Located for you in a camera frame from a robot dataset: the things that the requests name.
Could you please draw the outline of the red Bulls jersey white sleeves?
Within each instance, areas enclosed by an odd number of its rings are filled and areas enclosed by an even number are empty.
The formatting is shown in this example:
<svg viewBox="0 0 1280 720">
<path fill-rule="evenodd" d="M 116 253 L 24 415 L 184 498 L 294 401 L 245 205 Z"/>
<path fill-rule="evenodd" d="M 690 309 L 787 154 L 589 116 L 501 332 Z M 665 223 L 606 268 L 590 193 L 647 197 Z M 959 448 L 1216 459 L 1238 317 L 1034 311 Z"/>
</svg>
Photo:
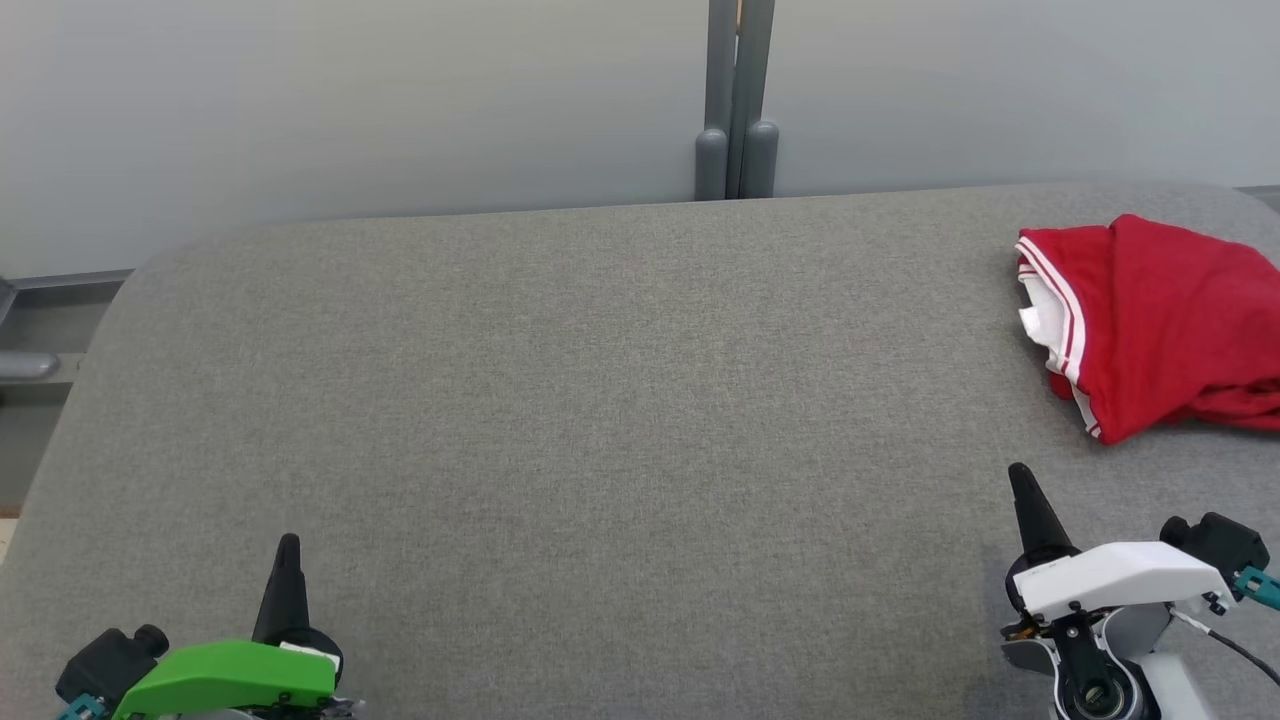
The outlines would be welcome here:
<svg viewBox="0 0 1280 720">
<path fill-rule="evenodd" d="M 1027 228 L 1015 249 L 1023 329 L 1102 445 L 1198 421 L 1206 387 L 1280 377 L 1280 268 L 1248 245 L 1125 214 Z"/>
</svg>

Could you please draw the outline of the grey partition post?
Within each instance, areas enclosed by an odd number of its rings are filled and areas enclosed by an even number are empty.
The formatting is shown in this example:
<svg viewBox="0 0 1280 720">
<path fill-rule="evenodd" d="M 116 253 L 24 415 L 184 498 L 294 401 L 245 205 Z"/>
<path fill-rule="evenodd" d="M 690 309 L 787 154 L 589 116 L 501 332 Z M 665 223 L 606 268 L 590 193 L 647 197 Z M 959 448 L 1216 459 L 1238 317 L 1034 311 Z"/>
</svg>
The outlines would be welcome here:
<svg viewBox="0 0 1280 720">
<path fill-rule="evenodd" d="M 776 0 L 708 0 L 703 129 L 694 142 L 698 201 L 774 193 L 780 127 L 764 118 Z"/>
</svg>

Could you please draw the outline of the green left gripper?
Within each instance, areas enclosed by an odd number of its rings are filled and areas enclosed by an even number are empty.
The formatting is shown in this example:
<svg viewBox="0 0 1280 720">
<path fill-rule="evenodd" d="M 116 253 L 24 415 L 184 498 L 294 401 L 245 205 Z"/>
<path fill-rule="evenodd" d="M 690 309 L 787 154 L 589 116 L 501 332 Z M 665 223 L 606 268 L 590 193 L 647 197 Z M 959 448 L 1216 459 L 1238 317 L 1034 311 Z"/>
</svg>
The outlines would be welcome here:
<svg viewBox="0 0 1280 720">
<path fill-rule="evenodd" d="M 351 717 L 337 694 L 343 653 L 311 628 L 300 537 L 278 542 L 252 641 L 178 648 L 124 693 L 111 720 L 193 720 L 229 711 L 243 720 Z"/>
</svg>

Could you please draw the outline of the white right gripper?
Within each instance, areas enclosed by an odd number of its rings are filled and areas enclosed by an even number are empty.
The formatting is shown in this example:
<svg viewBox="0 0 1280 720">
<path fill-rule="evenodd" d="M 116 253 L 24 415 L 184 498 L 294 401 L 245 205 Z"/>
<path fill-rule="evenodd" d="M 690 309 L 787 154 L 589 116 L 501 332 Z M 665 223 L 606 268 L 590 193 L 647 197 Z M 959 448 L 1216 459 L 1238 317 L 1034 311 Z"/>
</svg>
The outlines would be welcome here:
<svg viewBox="0 0 1280 720">
<path fill-rule="evenodd" d="M 1101 618 L 1126 606 L 1192 602 L 1221 615 L 1236 606 L 1221 573 L 1160 541 L 1112 542 L 1080 551 L 1062 528 L 1033 470 L 1007 468 L 1021 539 L 1005 585 L 1020 620 L 1005 641 L 1051 634 L 1062 618 Z"/>
</svg>

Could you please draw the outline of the grey metal cart frame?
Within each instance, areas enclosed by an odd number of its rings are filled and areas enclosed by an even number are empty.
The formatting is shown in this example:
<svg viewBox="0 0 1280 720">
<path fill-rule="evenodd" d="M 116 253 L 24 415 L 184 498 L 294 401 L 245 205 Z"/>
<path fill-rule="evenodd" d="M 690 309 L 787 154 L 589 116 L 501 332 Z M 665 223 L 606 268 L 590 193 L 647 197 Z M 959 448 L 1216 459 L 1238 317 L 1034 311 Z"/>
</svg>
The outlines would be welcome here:
<svg viewBox="0 0 1280 720">
<path fill-rule="evenodd" d="M 0 350 L 0 384 L 46 380 L 60 365 L 56 354 Z"/>
</svg>

